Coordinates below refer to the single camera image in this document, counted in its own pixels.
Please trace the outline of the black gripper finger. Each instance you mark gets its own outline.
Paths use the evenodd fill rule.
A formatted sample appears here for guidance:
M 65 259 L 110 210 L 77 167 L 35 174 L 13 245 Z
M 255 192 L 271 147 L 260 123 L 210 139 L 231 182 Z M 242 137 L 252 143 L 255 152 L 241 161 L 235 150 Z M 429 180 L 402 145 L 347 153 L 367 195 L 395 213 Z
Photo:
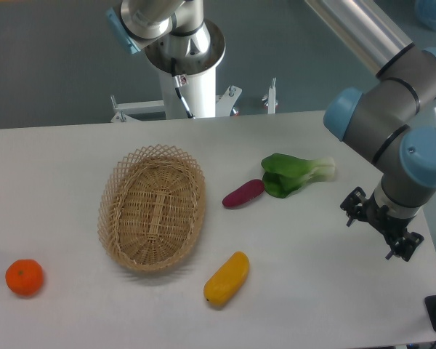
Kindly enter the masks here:
M 347 226 L 351 226 L 354 221 L 366 222 L 367 203 L 366 193 L 361 187 L 356 187 L 341 203 L 340 208 L 348 217 Z
M 385 241 L 389 246 L 389 252 L 385 256 L 386 260 L 398 257 L 405 262 L 409 262 L 413 253 L 424 241 L 424 237 L 416 232 L 404 231 L 399 237 L 386 235 Z

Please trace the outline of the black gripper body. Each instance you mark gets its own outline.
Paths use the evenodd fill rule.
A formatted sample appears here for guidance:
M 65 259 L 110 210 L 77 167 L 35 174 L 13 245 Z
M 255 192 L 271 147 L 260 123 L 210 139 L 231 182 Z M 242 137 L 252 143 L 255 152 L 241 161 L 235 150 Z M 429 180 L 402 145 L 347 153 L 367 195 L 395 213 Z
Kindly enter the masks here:
M 390 215 L 388 206 L 379 206 L 374 197 L 368 198 L 362 204 L 366 222 L 377 230 L 387 243 L 407 239 L 409 237 L 408 224 L 410 218 L 402 219 Z

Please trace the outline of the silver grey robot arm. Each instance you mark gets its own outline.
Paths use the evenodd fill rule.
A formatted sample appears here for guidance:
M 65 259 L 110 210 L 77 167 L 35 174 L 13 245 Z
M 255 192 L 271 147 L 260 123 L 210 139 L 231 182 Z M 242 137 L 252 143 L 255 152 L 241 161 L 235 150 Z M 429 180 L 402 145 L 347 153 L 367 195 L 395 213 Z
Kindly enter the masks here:
M 423 238 L 408 224 L 436 191 L 436 127 L 408 121 L 436 99 L 436 48 L 418 49 L 373 1 L 311 1 L 310 7 L 358 56 L 379 83 L 369 92 L 342 91 L 327 107 L 324 126 L 382 173 L 367 196 L 356 188 L 341 208 L 366 222 L 410 260 Z M 115 105 L 125 113 L 163 108 L 168 119 L 230 116 L 240 90 L 215 94 L 225 54 L 222 32 L 203 16 L 202 1 L 122 1 L 106 18 L 130 54 L 144 52 L 158 71 L 163 99 Z

